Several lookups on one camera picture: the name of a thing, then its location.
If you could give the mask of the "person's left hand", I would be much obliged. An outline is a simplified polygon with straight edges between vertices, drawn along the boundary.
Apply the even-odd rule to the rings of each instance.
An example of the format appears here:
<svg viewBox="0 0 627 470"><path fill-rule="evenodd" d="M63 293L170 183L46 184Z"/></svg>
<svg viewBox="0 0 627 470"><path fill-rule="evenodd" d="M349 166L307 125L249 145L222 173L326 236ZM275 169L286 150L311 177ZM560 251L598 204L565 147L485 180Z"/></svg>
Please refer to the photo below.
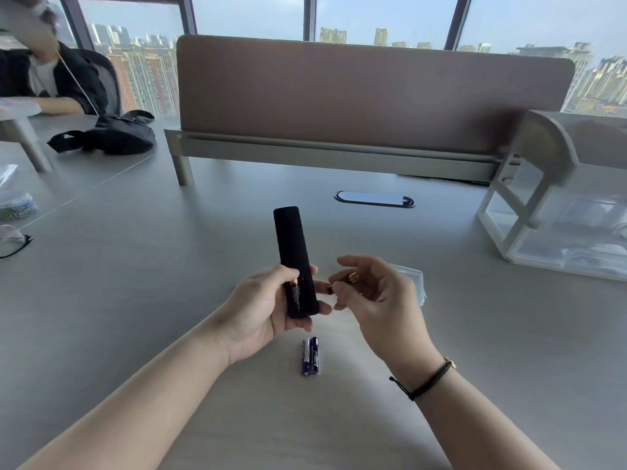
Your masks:
<svg viewBox="0 0 627 470"><path fill-rule="evenodd" d="M309 316L289 318L283 286L262 291L242 280L207 319L208 335L223 368L245 360L289 330L312 332Z"/></svg>

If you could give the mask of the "black remote control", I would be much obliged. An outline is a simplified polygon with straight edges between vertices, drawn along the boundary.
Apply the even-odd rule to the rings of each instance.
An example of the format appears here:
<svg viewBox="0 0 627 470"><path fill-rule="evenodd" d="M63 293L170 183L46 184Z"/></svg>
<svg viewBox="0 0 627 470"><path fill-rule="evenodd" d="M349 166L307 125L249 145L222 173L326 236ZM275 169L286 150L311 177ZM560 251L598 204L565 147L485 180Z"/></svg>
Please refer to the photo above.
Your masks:
<svg viewBox="0 0 627 470"><path fill-rule="evenodd" d="M318 314L318 300L315 291L309 256L298 207L282 207L273 211L278 241L280 264L301 272L298 278L300 287L300 313L295 313L290 283L283 285L286 309L289 318L300 320Z"/></svg>

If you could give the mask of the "clear plastic box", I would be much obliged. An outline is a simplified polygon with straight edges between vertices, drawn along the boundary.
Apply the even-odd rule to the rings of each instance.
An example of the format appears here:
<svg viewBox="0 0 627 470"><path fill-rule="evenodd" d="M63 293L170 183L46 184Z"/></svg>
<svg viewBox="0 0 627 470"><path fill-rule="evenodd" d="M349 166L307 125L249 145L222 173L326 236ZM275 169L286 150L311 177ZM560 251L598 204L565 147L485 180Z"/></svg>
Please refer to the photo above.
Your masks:
<svg viewBox="0 0 627 470"><path fill-rule="evenodd" d="M396 264L391 264L391 267L395 269L397 272L399 272L400 274L412 280L412 282L414 283L414 288L416 290L419 307L422 308L426 301L426 291L425 291L423 272L418 269L407 268L407 267L399 266Z"/></svg>

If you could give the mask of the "black eyeglasses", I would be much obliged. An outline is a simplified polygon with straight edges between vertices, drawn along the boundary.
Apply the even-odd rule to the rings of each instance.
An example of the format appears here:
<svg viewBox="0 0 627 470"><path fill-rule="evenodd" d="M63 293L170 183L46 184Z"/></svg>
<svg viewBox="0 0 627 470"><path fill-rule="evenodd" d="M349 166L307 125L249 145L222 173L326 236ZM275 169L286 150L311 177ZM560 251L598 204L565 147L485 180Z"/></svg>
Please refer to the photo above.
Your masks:
<svg viewBox="0 0 627 470"><path fill-rule="evenodd" d="M6 259L17 254L32 240L31 236L23 234L12 225L0 225L0 259Z"/></svg>

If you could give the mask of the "person's left forearm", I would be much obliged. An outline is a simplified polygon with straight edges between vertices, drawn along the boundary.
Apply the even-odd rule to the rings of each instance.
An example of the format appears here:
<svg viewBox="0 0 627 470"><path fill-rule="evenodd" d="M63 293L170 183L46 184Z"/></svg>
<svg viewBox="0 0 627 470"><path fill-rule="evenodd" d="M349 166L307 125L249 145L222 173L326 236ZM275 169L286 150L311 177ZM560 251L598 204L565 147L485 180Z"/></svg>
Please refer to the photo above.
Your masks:
<svg viewBox="0 0 627 470"><path fill-rule="evenodd" d="M156 470L230 357L221 306L17 470Z"/></svg>

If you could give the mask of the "dark window frame post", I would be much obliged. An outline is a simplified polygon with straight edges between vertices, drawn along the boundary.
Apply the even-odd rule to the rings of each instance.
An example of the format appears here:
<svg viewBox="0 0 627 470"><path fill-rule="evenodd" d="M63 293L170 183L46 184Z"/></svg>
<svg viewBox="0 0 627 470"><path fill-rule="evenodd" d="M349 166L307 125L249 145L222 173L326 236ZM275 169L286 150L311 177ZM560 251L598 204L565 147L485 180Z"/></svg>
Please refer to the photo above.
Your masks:
<svg viewBox="0 0 627 470"><path fill-rule="evenodd" d="M456 51L463 33L463 28L467 19L468 11L472 0L457 0L453 16L451 18L448 35L444 43L444 51Z"/></svg>
<svg viewBox="0 0 627 470"><path fill-rule="evenodd" d="M198 29L192 0L176 0L176 2L179 6L184 34L197 35Z"/></svg>
<svg viewBox="0 0 627 470"><path fill-rule="evenodd" d="M317 0L303 0L303 35L304 42L316 41Z"/></svg>
<svg viewBox="0 0 627 470"><path fill-rule="evenodd" d="M60 0L60 2L78 48L95 52L96 49L90 36L88 23L83 15L79 0Z"/></svg>

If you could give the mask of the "person's right hand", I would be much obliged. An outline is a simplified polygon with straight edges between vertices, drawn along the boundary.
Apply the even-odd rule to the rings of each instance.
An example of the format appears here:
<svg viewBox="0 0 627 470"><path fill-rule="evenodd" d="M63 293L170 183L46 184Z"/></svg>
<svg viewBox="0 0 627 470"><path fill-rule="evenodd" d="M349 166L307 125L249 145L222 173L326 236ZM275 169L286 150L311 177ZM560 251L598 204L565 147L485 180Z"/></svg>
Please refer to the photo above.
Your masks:
<svg viewBox="0 0 627 470"><path fill-rule="evenodd" d="M334 295L364 296L365 318L357 323L365 342L408 390L423 385L444 365L444 358L429 337L412 280L374 256L349 254L338 257L337 263L343 269L330 276L329 283L359 274L354 286L332 287Z"/></svg>

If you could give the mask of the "white clear storage organizer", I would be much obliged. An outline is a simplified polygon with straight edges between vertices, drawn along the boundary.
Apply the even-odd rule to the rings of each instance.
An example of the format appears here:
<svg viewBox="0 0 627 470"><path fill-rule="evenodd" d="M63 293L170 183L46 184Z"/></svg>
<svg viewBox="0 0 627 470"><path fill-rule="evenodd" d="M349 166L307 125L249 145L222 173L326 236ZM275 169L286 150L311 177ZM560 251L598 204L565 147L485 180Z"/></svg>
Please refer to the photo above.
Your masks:
<svg viewBox="0 0 627 470"><path fill-rule="evenodd" d="M627 281L627 118L526 112L476 216L513 264Z"/></svg>

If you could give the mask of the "white divider base rail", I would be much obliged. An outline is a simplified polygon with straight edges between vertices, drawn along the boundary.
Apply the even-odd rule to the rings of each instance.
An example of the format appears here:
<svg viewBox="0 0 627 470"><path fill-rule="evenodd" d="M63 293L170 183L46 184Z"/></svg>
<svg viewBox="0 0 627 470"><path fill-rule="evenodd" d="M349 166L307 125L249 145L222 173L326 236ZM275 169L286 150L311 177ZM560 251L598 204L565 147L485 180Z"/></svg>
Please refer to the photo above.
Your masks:
<svg viewBox="0 0 627 470"><path fill-rule="evenodd" d="M506 154L473 154L164 130L180 185L192 185L191 158L387 173L490 183Z"/></svg>

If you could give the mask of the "brown desk divider panel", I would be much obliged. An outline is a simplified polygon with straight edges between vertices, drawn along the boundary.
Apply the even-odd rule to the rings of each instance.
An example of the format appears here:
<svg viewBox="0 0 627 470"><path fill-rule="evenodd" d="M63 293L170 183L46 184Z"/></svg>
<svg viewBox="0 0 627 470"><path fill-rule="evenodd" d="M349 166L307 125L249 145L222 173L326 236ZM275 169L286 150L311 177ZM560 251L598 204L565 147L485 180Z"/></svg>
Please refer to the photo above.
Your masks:
<svg viewBox="0 0 627 470"><path fill-rule="evenodd" d="M560 111L569 59L181 36L181 128L366 147L496 153L528 110Z"/></svg>

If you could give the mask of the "clear bag of blue items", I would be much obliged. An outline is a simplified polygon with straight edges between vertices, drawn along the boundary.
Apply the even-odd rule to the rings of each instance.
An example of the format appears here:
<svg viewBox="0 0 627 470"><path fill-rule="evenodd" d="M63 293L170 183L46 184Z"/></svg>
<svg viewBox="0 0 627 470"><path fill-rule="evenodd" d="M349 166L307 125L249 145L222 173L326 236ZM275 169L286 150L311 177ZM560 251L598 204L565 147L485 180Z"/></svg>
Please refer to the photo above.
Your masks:
<svg viewBox="0 0 627 470"><path fill-rule="evenodd" d="M33 196L18 185L18 165L0 166L0 222L26 219L37 213Z"/></svg>

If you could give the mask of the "person's right forearm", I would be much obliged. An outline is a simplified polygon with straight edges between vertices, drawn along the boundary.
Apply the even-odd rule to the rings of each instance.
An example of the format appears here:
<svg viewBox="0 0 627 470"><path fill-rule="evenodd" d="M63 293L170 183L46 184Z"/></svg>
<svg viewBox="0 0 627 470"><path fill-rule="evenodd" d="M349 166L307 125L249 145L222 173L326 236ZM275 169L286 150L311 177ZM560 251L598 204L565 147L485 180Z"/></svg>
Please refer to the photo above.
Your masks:
<svg viewBox="0 0 627 470"><path fill-rule="evenodd" d="M453 470L560 470L450 360L413 390L391 380L418 406Z"/></svg>

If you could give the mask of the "white desk shelf stand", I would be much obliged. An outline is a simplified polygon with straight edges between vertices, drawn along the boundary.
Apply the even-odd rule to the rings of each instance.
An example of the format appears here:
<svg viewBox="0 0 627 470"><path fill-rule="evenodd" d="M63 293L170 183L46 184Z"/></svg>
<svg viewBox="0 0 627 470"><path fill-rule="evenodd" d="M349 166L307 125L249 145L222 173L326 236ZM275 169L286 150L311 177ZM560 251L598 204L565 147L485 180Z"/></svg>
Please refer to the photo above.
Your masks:
<svg viewBox="0 0 627 470"><path fill-rule="evenodd" d="M38 173L54 170L29 118L42 113L30 98L0 97L0 140L19 143Z"/></svg>

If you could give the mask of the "grey office chair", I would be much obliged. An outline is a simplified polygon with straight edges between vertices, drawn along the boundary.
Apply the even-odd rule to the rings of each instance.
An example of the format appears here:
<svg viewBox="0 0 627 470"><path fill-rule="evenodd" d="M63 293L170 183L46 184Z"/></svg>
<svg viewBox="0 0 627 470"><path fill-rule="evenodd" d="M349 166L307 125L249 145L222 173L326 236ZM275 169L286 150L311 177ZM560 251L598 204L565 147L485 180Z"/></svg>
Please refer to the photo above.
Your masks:
<svg viewBox="0 0 627 470"><path fill-rule="evenodd" d="M104 54L87 49L75 49L83 59L90 62L98 71L98 77L103 84L107 96L106 113L121 115L121 93L117 73L114 65Z"/></svg>

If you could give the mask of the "black bag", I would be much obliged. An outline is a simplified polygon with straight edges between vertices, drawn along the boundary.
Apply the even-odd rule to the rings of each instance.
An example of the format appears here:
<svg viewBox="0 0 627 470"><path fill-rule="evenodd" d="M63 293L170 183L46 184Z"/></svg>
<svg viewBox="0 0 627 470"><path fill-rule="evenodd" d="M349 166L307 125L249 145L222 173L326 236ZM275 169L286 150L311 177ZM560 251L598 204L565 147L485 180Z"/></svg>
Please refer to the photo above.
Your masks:
<svg viewBox="0 0 627 470"><path fill-rule="evenodd" d="M131 110L121 116L101 115L87 131L71 130L54 135L48 146L57 153L81 150L106 155L142 155L156 146L151 123L155 117L144 110Z"/></svg>

